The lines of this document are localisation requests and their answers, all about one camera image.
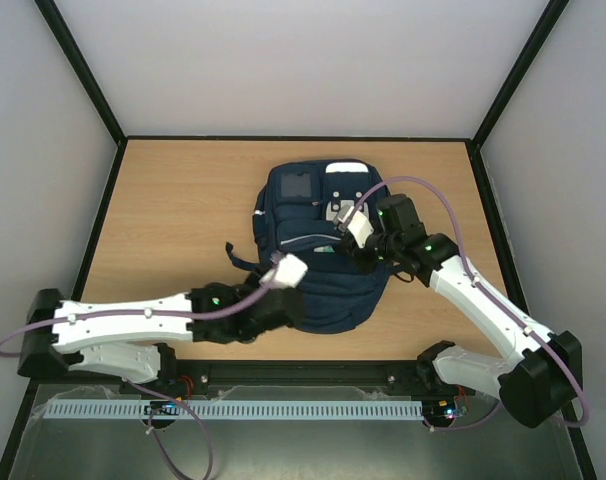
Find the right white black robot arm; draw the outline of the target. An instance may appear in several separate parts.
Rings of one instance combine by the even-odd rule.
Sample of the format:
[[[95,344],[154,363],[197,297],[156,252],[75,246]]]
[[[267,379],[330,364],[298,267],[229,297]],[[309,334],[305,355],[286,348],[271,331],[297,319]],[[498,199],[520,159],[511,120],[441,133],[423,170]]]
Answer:
[[[419,356],[419,379],[438,392],[449,384],[499,400],[521,425],[535,428],[576,398],[582,387],[582,346],[569,331],[556,334],[519,309],[443,233],[429,235],[411,199],[388,196],[368,210],[345,202],[334,223],[358,266],[385,264],[419,280],[451,302],[494,345],[495,357],[442,341]]]

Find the green white glue stick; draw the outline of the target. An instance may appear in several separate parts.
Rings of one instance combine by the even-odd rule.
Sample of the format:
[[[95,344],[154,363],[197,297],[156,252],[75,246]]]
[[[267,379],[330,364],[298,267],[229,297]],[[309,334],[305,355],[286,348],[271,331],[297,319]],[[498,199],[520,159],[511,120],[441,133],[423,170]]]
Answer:
[[[335,250],[332,246],[322,246],[314,249],[315,253],[335,253]]]

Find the navy blue school backpack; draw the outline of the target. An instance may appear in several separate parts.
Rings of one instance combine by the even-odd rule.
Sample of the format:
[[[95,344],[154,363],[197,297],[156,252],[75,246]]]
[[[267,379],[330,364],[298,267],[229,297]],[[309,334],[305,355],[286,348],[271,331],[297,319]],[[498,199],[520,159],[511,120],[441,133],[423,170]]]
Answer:
[[[370,318],[392,276],[385,268],[358,273],[338,253],[342,233],[333,219],[382,181],[376,168],[358,159],[290,162],[274,167],[259,191],[252,215],[261,264],[275,252],[292,253],[308,266],[298,285],[306,317],[299,327],[313,334],[355,329]],[[335,253],[315,253],[332,246]]]

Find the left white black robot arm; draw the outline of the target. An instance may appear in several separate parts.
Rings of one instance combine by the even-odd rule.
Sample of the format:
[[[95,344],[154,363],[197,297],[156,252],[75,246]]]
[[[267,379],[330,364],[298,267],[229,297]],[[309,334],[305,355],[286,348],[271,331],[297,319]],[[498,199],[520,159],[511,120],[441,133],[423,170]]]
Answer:
[[[135,384],[177,375],[171,342],[226,345],[301,324],[302,295],[294,288],[254,289],[210,283],[161,299],[91,304],[39,291],[30,307],[17,372],[58,379],[81,371]]]

